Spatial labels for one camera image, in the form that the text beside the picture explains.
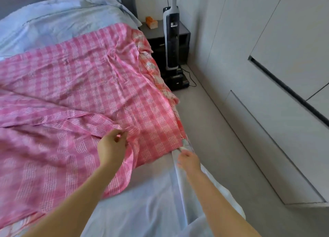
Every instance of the plaid fabric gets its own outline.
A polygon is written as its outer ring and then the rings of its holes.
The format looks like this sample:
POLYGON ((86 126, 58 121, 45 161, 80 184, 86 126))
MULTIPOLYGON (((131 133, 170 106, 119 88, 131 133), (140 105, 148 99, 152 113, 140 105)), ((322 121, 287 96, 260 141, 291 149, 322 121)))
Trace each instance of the plaid fabric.
POLYGON ((0 228, 37 218, 79 187, 113 128, 129 131, 129 147, 104 197, 121 192, 136 166, 181 146, 177 101, 154 85, 150 51, 140 31, 118 23, 0 62, 0 228))

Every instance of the vacuum cleaner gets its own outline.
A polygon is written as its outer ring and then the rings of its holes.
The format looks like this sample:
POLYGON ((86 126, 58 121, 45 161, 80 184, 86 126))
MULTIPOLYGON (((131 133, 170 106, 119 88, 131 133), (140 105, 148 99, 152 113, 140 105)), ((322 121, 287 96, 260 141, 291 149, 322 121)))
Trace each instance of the vacuum cleaner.
POLYGON ((166 46, 166 70, 162 78, 170 90, 187 88, 190 82, 183 74, 179 61, 179 8, 177 0, 163 9, 163 31, 166 46))

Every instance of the hand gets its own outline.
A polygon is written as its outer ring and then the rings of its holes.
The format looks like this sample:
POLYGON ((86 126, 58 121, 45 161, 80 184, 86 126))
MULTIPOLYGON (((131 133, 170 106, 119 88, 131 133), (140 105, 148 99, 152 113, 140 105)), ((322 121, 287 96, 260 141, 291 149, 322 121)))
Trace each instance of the hand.
POLYGON ((185 170, 188 177, 193 174, 202 172, 199 157, 195 153, 187 150, 182 150, 182 152, 179 154, 177 165, 179 168, 185 170))
POLYGON ((100 167, 106 166, 115 169, 115 172, 118 171, 126 153, 127 135, 127 131, 115 129, 98 142, 97 152, 101 163, 100 167))

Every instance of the black recessed handle strip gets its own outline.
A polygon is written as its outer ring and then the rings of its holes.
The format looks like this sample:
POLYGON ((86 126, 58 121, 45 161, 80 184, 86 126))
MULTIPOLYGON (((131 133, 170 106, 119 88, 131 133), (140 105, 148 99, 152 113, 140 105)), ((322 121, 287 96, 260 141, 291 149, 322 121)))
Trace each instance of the black recessed handle strip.
POLYGON ((283 83, 280 79, 278 79, 273 73, 271 73, 266 67, 264 67, 261 63, 256 61, 252 56, 249 56, 248 60, 257 66, 263 73, 265 73, 271 80, 273 80, 277 85, 279 85, 282 89, 284 89, 287 93, 289 93, 295 100, 297 100, 302 106, 304 106, 307 110, 309 110, 314 116, 316 116, 320 121, 322 121, 327 127, 329 127, 329 120, 322 115, 318 110, 316 110, 313 106, 311 106, 305 99, 295 93, 289 86, 283 83))

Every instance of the person's left arm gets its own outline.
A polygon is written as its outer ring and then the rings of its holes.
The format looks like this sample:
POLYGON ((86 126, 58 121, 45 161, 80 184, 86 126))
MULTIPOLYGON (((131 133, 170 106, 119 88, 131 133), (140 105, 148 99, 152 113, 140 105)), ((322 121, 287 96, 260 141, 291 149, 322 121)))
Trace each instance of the person's left arm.
POLYGON ((127 134, 127 132, 113 130, 104 136, 97 145, 101 163, 99 168, 83 185, 53 212, 42 218, 23 237, 79 237, 104 190, 123 162, 127 134))

